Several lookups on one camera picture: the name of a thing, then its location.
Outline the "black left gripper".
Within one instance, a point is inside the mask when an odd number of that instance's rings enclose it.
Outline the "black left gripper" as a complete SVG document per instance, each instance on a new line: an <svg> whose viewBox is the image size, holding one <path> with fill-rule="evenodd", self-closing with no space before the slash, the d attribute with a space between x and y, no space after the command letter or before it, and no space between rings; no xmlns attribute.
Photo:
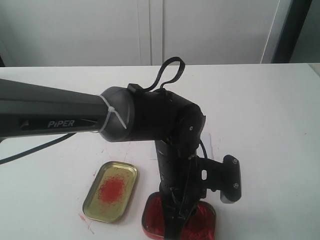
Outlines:
<svg viewBox="0 0 320 240"><path fill-rule="evenodd" d="M165 240L181 238L183 228L204 195L197 147L187 144L178 149L163 140L155 141Z"/></svg>

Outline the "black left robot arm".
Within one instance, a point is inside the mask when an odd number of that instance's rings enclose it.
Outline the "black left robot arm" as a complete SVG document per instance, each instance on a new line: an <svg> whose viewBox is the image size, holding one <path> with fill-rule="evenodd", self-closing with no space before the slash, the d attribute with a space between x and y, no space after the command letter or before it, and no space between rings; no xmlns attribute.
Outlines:
<svg viewBox="0 0 320 240"><path fill-rule="evenodd" d="M205 116L195 103L163 88L113 86L99 95L0 81L0 136L98 132L109 142L154 141L164 238L177 240L200 200L197 148Z"/></svg>

